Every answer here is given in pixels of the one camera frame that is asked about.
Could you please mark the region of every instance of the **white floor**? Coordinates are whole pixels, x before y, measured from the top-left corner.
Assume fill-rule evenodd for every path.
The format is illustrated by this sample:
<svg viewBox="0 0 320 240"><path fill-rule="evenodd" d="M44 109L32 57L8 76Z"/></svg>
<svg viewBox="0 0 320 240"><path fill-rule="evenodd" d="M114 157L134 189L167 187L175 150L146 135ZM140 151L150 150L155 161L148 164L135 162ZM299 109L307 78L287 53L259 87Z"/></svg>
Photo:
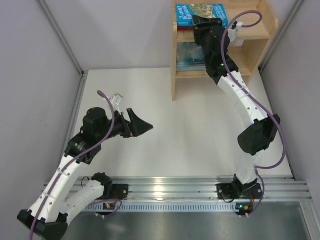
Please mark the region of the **white floor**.
<svg viewBox="0 0 320 240"><path fill-rule="evenodd" d="M270 108L258 72L249 88ZM219 177L236 173L244 154L237 137L244 126L227 95L210 78L180 80L176 102L172 102L169 68L90 70L75 133L90 108L104 108L111 116L97 90L108 96L121 94L121 111L132 108L154 129L138 138L107 140L84 176L98 172L110 177ZM277 134L261 165L273 165L281 154ZM292 175L287 160L276 169L259 172L264 176Z"/></svg>

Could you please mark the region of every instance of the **blue book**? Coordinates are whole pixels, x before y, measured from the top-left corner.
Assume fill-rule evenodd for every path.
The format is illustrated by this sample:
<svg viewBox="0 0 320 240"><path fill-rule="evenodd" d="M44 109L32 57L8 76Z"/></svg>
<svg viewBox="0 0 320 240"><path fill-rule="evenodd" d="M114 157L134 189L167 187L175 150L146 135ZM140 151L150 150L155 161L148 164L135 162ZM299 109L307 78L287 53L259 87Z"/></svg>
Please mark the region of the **blue book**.
<svg viewBox="0 0 320 240"><path fill-rule="evenodd" d="M178 27L192 27L192 16L202 18L222 19L222 26L229 24L227 13L223 4L177 4L176 21Z"/></svg>
<svg viewBox="0 0 320 240"><path fill-rule="evenodd" d="M179 42L176 51L177 71L205 70L206 64L201 46L194 42Z"/></svg>

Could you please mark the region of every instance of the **gray metal plate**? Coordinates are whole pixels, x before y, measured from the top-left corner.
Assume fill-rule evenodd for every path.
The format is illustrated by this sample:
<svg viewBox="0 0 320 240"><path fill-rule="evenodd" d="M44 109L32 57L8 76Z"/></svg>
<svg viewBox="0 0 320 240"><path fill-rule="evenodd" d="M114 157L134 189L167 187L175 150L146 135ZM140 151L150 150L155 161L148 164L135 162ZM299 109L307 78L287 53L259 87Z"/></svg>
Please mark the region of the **gray metal plate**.
<svg viewBox="0 0 320 240"><path fill-rule="evenodd" d="M235 213L118 213L75 219L63 240L310 240L299 203L263 203L250 218Z"/></svg>

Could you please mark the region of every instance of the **white arm segment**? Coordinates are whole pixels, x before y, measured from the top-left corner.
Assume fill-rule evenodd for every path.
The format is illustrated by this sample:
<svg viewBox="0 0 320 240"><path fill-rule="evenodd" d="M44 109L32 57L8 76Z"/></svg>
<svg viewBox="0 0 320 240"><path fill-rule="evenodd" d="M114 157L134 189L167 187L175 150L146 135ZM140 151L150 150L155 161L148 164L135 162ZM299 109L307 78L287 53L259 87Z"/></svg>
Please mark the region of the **white arm segment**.
<svg viewBox="0 0 320 240"><path fill-rule="evenodd" d="M251 94L240 72L233 71L232 75L238 80L242 87L235 84L229 75L227 77L221 77L218 86L230 97L235 108L242 117L244 127L248 128L255 123L255 120L260 121L267 118L268 116L265 111L260 109L260 107L257 106L257 104L242 90L242 88L246 89ZM235 174L243 185L251 183L257 178L255 165L259 165L264 153L265 151L262 150L257 152L254 156L251 156L248 153L243 155L241 165Z"/></svg>
<svg viewBox="0 0 320 240"><path fill-rule="evenodd" d="M71 188L73 187L81 173L84 171L84 169L86 169L89 166L83 162L81 162L80 164L73 162L64 171L64 173L62 173L61 170L72 159L72 156L62 158L61 163L58 169L56 170L53 178L51 179L50 183L45 188L44 192L41 194L38 200L29 208L29 210L32 210L32 216L35 217L45 196L48 196L48 199L38 217L38 220L44 218L46 223L52 223L57 220L59 212L62 208L62 205L65 203L68 193L70 192ZM62 175L56 183L54 189L52 190L50 195L48 195L50 187L52 186L57 176L61 173Z"/></svg>
<svg viewBox="0 0 320 240"><path fill-rule="evenodd" d="M104 194L104 190L105 187L100 182L90 180L84 188L64 202L61 213L68 214L66 223L70 225L83 209Z"/></svg>

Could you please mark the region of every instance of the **white connector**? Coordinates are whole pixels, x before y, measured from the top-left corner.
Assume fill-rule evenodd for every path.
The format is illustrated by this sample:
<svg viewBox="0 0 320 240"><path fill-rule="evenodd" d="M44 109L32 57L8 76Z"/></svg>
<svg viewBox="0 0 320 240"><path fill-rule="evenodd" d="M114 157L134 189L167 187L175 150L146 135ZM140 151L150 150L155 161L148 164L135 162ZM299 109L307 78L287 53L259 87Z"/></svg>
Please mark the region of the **white connector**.
<svg viewBox="0 0 320 240"><path fill-rule="evenodd" d="M228 36L230 38L230 43L232 43L234 40L236 40L237 36L238 36L238 32L239 30L242 28L242 26L244 25L243 22L238 22L235 26L235 29L229 29L228 30Z"/></svg>
<svg viewBox="0 0 320 240"><path fill-rule="evenodd" d="M115 111L118 111L119 113L121 113L121 111L120 111L120 104L121 104L121 101L122 101L122 99L123 99L124 97L121 96L119 93L113 95L112 97L108 97L108 96L106 96L106 97L110 100L110 102L111 102L111 104L112 104L112 106L113 106L113 109L114 109Z"/></svg>

